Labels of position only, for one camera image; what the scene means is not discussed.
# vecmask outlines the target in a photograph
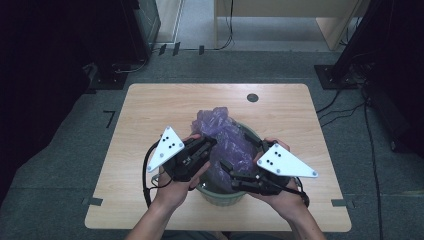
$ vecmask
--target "gray carpet floor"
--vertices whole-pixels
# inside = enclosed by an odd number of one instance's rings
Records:
[[[123,239],[128,230],[92,230],[84,225],[92,196],[129,85],[133,83],[304,83],[316,109],[334,90],[322,90],[313,66],[334,64],[335,52],[172,51],[152,57],[128,76],[124,90],[85,94],[75,103],[51,144],[17,172],[0,214],[3,239]],[[361,89],[344,90],[331,110],[363,101]],[[116,111],[109,127],[111,115]],[[341,113],[322,118],[322,124]],[[394,153],[379,115],[368,108],[385,239],[424,239],[424,159]],[[328,239],[379,239],[371,145],[364,108],[322,128],[348,208],[352,229]]]

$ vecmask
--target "person's right hand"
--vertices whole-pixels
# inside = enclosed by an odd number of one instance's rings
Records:
[[[290,147],[277,138],[265,138],[267,142],[277,141],[278,144],[284,147],[287,151],[290,151]],[[264,153],[258,153],[255,159],[253,159],[253,163],[256,165],[256,162]],[[298,187],[292,178],[290,182],[287,184],[288,188],[294,189],[298,191]],[[293,193],[289,193],[286,191],[281,191],[279,195],[271,195],[271,196],[262,196],[256,193],[249,193],[252,197],[260,199],[266,203],[268,203],[275,211],[280,214],[280,216],[286,220],[291,220],[296,218],[298,214],[302,214],[302,212],[307,209],[305,204],[302,201],[302,198]]]

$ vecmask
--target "green bowl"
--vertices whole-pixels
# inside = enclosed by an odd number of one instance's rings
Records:
[[[251,133],[258,136],[252,129],[247,127],[242,123],[237,123],[238,127],[243,127],[244,131],[250,131]],[[225,207],[236,204],[241,198],[246,194],[246,192],[240,191],[235,193],[216,193],[210,190],[207,190],[203,187],[203,184],[200,183],[196,186],[196,189],[202,194],[202,196],[206,199],[206,201],[210,202],[213,205]]]

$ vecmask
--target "human hand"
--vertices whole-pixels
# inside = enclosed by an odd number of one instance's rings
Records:
[[[195,134],[189,136],[183,139],[183,141],[186,141],[190,138],[198,139],[200,138],[200,135]],[[208,161],[203,165],[203,167],[199,169],[199,171],[191,178],[189,182],[172,181],[170,176],[161,167],[159,172],[163,172],[163,174],[159,176],[158,186],[164,186],[169,181],[171,181],[171,183],[166,187],[158,189],[153,202],[160,204],[170,212],[175,211],[186,199],[188,190],[195,188],[197,184],[199,184],[199,177],[209,168],[209,166],[210,163]]]
[[[277,141],[278,144],[284,147],[287,151],[290,151],[290,147],[277,138],[265,138],[267,142]],[[259,158],[263,155],[263,152],[258,153],[258,155],[253,159],[253,163],[259,160]],[[292,178],[290,182],[287,184],[288,188],[294,189],[298,191],[298,187]],[[268,203],[272,208],[274,208],[280,216],[286,220],[296,218],[300,212],[306,209],[305,204],[303,203],[302,198],[293,193],[289,193],[286,191],[281,191],[279,195],[271,195],[271,196],[262,196],[256,193],[249,193],[252,197],[260,199],[266,203]]]

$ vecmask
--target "wooden table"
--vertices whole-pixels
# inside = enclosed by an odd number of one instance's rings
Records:
[[[215,48],[218,17],[313,17],[330,50],[336,50],[353,17],[363,16],[370,0],[214,0]]]
[[[254,93],[257,102],[249,102]],[[142,193],[142,165],[148,148],[171,125],[183,138],[199,110],[227,107],[230,117],[259,136],[285,141],[291,151],[320,175],[302,179],[311,199],[309,207],[323,231],[349,231],[346,207],[318,123],[308,88],[303,84],[134,84],[124,102],[94,192],[103,199],[91,205],[88,228],[131,229],[146,211]],[[211,231],[288,231],[287,222],[267,204],[245,195],[233,206],[208,203],[192,191],[172,216],[167,229]]]

